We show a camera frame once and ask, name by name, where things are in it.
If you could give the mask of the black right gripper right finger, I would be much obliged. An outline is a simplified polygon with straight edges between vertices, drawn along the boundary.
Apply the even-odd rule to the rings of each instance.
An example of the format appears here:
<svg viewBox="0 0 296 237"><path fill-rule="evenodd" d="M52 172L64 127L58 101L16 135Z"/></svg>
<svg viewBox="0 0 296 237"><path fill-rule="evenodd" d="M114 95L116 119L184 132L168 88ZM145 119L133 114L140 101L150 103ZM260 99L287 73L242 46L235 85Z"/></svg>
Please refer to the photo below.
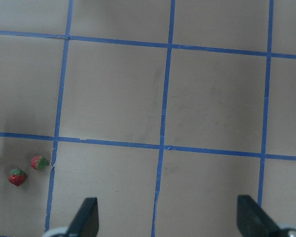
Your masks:
<svg viewBox="0 0 296 237"><path fill-rule="evenodd" d="M278 237L281 231L249 195L237 197L237 228L243 237Z"/></svg>

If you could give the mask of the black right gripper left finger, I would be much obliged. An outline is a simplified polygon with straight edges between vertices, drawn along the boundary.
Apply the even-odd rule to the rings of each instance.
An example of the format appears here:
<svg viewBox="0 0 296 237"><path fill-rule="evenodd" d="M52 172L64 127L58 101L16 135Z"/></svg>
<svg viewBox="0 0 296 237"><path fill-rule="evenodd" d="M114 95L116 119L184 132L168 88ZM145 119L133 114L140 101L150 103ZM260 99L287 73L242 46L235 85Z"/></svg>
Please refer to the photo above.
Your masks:
<svg viewBox="0 0 296 237"><path fill-rule="evenodd" d="M99 231L99 213L96 197L85 198L70 223L67 237L96 237Z"/></svg>

